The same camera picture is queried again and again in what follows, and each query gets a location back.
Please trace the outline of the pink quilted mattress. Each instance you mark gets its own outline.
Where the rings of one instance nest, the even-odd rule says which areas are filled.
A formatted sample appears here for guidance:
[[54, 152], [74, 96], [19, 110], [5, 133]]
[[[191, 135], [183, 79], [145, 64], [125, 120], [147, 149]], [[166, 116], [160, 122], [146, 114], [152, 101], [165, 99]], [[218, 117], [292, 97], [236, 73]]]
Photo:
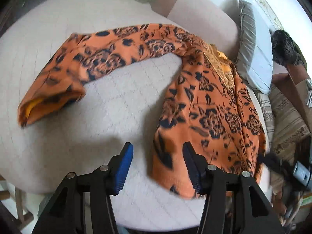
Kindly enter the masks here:
[[148, 177], [164, 93], [181, 66], [174, 54], [117, 69], [88, 83], [81, 101], [26, 128], [17, 123], [19, 103], [70, 34], [143, 23], [178, 25], [135, 0], [47, 0], [1, 36], [1, 175], [33, 215], [68, 172], [90, 173], [130, 142], [133, 161], [112, 197], [117, 223], [149, 231], [199, 224], [204, 199], [181, 199]]

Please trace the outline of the orange black floral garment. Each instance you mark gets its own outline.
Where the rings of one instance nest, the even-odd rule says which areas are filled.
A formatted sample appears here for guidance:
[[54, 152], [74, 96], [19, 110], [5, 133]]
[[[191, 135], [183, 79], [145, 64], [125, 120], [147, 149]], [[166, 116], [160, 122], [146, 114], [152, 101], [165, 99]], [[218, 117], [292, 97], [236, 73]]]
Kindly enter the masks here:
[[233, 63], [200, 37], [172, 24], [142, 24], [92, 34], [73, 33], [35, 79], [18, 107], [27, 126], [79, 101], [84, 85], [113, 70], [173, 53], [181, 73], [165, 94], [153, 139], [152, 178], [183, 198], [195, 198], [183, 160], [183, 143], [222, 171], [249, 171], [260, 181], [257, 156], [265, 133], [247, 86]]

